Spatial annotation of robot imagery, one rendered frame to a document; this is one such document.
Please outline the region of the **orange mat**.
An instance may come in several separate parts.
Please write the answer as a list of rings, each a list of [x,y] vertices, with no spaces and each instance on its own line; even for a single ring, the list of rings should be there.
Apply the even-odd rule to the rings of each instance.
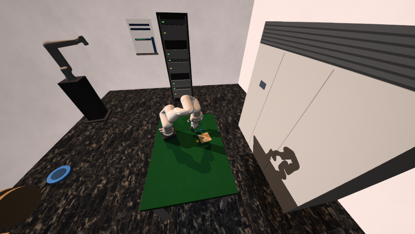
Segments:
[[[207,132],[204,133],[204,134],[198,135],[198,137],[199,137],[201,143],[205,143],[205,142],[208,142],[208,141],[212,140]]]

